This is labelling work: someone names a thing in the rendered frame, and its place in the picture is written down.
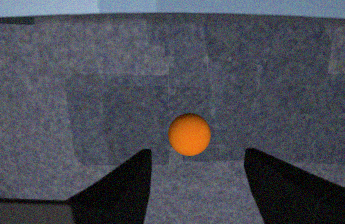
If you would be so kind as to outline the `orange ball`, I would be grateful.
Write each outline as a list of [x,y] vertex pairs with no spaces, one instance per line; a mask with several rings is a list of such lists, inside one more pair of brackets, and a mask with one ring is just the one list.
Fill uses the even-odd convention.
[[211,130],[201,116],[185,113],[176,117],[170,124],[168,139],[176,152],[194,156],[203,152],[209,145]]

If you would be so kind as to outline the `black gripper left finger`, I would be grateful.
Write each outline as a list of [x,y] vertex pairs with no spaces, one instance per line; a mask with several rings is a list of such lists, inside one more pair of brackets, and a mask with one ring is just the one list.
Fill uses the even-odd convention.
[[151,172],[142,149],[66,201],[0,198],[0,224],[144,224]]

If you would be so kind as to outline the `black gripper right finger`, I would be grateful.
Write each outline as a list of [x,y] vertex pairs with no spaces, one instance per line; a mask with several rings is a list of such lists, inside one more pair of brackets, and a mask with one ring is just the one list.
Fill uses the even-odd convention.
[[265,224],[345,224],[345,187],[257,148],[245,150],[244,168]]

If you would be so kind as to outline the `clear l-shaped low wall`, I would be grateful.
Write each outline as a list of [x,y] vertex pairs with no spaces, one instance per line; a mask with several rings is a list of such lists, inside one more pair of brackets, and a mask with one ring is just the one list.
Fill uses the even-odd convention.
[[345,19],[230,14],[80,14],[0,18],[0,23],[17,24],[160,21],[282,23],[345,27]]

